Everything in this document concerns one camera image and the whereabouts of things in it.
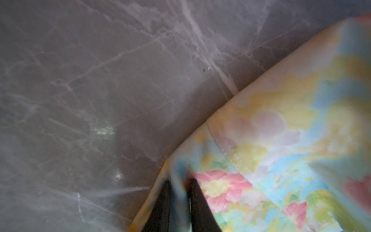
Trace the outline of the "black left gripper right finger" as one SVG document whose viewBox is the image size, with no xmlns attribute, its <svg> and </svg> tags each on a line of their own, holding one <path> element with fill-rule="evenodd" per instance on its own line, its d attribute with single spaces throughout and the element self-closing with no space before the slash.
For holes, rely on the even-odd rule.
<svg viewBox="0 0 371 232">
<path fill-rule="evenodd" d="M 193 232 L 222 232 L 216 223 L 196 179 L 189 184 L 191 228 Z"/>
</svg>

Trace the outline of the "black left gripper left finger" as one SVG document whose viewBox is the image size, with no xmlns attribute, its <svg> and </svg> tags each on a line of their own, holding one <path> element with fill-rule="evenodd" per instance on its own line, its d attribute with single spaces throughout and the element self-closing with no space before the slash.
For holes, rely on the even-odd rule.
<svg viewBox="0 0 371 232">
<path fill-rule="evenodd" d="M 152 212 L 144 225 L 142 232 L 168 232 L 171 211 L 171 183 L 165 181 Z"/>
</svg>

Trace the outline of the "pastel floral skirt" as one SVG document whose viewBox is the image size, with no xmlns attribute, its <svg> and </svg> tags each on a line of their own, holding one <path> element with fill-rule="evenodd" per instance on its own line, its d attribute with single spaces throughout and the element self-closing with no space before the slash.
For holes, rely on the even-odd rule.
<svg viewBox="0 0 371 232">
<path fill-rule="evenodd" d="M 129 231 L 168 180 L 169 231 L 192 232 L 192 179 L 222 232 L 370 231 L 371 15 L 329 27 L 217 110 L 166 160 Z"/>
</svg>

